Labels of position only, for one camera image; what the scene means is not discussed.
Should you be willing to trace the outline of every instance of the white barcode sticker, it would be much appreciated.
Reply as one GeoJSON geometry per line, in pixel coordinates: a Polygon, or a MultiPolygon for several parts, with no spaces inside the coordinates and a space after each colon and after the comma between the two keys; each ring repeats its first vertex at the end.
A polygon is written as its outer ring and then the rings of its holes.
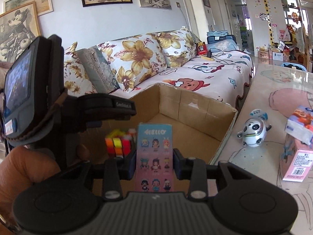
{"type": "Polygon", "coordinates": [[[5,135],[9,135],[11,133],[13,133],[13,123],[12,123],[12,119],[7,122],[5,125],[5,135]]]}
{"type": "Polygon", "coordinates": [[[306,168],[295,167],[292,171],[292,175],[302,176],[302,174],[306,171],[306,168]]]}
{"type": "Polygon", "coordinates": [[[308,153],[298,153],[293,166],[300,166],[300,167],[311,167],[313,163],[313,154],[308,153]]]}

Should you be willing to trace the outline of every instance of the white box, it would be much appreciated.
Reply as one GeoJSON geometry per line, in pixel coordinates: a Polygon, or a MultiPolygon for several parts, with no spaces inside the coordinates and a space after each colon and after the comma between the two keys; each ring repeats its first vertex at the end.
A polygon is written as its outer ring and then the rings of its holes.
{"type": "Polygon", "coordinates": [[[273,52],[273,60],[284,61],[283,53],[273,52]]]}

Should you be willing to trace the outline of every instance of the bracelet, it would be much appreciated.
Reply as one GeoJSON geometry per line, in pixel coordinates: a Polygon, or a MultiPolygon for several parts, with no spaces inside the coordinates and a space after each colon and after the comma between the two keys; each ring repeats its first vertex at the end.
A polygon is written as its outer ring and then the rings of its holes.
{"type": "Polygon", "coordinates": [[[7,228],[10,232],[13,232],[14,234],[18,234],[21,231],[19,227],[7,222],[1,214],[0,214],[0,224],[2,224],[5,228],[7,228]]]}

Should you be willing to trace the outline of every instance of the panda toy eye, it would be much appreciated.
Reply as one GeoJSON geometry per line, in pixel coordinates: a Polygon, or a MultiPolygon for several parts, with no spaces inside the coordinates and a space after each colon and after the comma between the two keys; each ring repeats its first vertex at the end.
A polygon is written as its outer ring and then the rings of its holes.
{"type": "Polygon", "coordinates": [[[253,130],[257,130],[257,129],[259,129],[259,128],[260,128],[259,125],[253,125],[253,127],[252,127],[253,130]]]}

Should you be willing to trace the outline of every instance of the device screen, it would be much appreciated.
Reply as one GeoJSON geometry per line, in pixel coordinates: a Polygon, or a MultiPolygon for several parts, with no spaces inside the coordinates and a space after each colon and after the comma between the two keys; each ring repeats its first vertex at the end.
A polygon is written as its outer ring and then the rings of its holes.
{"type": "Polygon", "coordinates": [[[18,61],[18,64],[10,72],[5,87],[6,110],[4,116],[10,113],[26,101],[29,95],[29,66],[31,49],[18,61]]]}

